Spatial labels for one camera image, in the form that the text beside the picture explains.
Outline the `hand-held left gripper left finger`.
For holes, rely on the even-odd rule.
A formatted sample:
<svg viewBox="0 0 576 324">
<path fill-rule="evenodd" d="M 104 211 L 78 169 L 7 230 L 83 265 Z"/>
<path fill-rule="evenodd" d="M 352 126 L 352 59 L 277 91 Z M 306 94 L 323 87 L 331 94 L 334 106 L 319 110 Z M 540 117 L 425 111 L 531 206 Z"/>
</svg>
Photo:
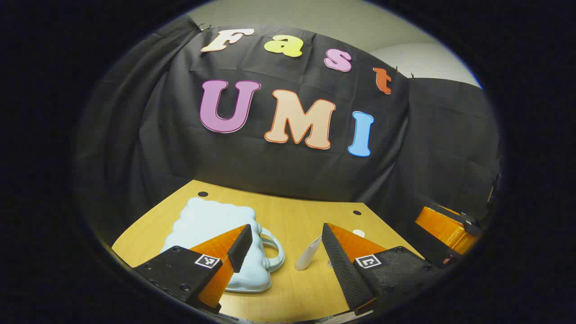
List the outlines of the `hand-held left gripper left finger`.
<svg viewBox="0 0 576 324">
<path fill-rule="evenodd" d="M 135 271 L 175 299 L 217 314 L 220 298 L 241 270 L 251 244 L 251 226 L 244 224 L 192 248 L 169 247 Z"/>
</svg>

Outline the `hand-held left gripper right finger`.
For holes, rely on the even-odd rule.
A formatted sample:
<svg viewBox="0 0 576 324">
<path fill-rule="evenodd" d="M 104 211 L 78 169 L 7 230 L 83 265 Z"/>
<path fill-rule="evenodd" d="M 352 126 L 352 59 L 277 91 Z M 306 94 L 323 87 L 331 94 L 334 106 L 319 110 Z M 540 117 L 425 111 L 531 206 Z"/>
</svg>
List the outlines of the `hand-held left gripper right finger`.
<svg viewBox="0 0 576 324">
<path fill-rule="evenodd" d="M 356 315 L 393 309 L 444 274 L 408 248 L 384 248 L 331 223 L 323 225 L 322 242 L 347 305 Z"/>
</svg>

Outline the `white squeeze tube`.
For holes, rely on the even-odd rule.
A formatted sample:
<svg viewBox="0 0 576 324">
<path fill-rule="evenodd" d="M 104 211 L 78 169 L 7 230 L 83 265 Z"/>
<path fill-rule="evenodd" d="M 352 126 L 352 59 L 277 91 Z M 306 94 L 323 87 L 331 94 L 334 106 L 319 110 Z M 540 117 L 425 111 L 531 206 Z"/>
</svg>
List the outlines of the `white squeeze tube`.
<svg viewBox="0 0 576 324">
<path fill-rule="evenodd" d="M 315 256 L 315 253 L 317 252 L 317 250 L 321 244 L 321 240 L 322 240 L 322 235 L 320 235 L 318 238 L 313 240 L 313 242 L 311 242 L 305 248 L 304 252 L 300 255 L 300 257 L 298 258 L 298 260 L 295 263 L 294 268 L 297 271 L 304 271 L 309 267 L 309 265 L 311 264 L 311 261 L 313 260 L 313 257 Z"/>
</svg>

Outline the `light blue suitcase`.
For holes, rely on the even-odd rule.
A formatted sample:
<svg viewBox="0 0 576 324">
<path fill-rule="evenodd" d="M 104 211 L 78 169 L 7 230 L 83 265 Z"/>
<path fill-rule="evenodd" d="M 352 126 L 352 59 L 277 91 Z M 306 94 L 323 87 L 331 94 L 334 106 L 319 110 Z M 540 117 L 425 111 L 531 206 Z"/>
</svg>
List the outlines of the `light blue suitcase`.
<svg viewBox="0 0 576 324">
<path fill-rule="evenodd" d="M 191 198 L 167 236 L 162 252 L 173 246 L 193 248 L 220 234 L 249 224 L 252 244 L 238 273 L 233 273 L 226 291 L 261 293 L 271 287 L 271 273 L 279 269 L 285 253 L 280 242 L 257 222 L 253 208 Z"/>
</svg>

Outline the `black backdrop cloth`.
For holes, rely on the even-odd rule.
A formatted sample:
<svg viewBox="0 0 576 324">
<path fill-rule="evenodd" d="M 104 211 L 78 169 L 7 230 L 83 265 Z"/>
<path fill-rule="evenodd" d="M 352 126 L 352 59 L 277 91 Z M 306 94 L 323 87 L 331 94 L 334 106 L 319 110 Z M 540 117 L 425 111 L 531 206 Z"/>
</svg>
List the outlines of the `black backdrop cloth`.
<svg viewBox="0 0 576 324">
<path fill-rule="evenodd" d="M 424 205 L 486 224 L 500 137 L 480 88 L 407 78 L 312 31 L 251 28 L 202 53 L 225 27 L 182 16 L 97 82 L 72 160 L 105 242 L 192 180 L 362 202 L 429 259 L 447 248 L 416 225 Z"/>
</svg>

